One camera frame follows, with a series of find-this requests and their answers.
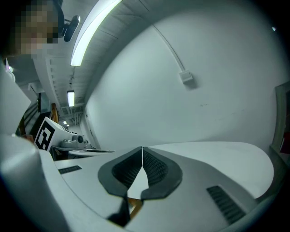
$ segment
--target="black vent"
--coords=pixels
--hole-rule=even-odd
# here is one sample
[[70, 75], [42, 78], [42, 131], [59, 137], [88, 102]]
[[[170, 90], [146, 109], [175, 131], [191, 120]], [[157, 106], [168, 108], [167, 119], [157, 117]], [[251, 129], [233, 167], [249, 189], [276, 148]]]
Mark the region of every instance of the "black vent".
[[82, 169], [82, 168], [80, 166], [73, 166], [69, 168], [59, 169], [58, 171], [60, 174], [65, 174], [65, 173], [77, 171], [79, 169]]
[[233, 224], [245, 216], [245, 212], [221, 187], [213, 186], [207, 188], [207, 191], [229, 224]]
[[116, 164], [112, 169], [112, 174], [117, 180], [119, 180], [129, 189], [133, 184], [137, 174], [139, 173], [141, 166], [142, 150]]
[[167, 165], [145, 150], [143, 151], [143, 168], [147, 174], [149, 187], [163, 180], [168, 173]]

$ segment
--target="fluorescent light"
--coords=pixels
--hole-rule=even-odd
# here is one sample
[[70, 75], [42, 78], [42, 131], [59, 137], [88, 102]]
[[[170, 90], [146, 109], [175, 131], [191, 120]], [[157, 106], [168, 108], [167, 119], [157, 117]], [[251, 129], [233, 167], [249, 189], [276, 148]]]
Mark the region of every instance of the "fluorescent light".
[[91, 10], [75, 43], [71, 66], [81, 66], [82, 59], [86, 49], [95, 33], [106, 16], [117, 6], [122, 0], [99, 0]]
[[69, 107], [74, 106], [74, 90], [68, 91], [68, 106]]

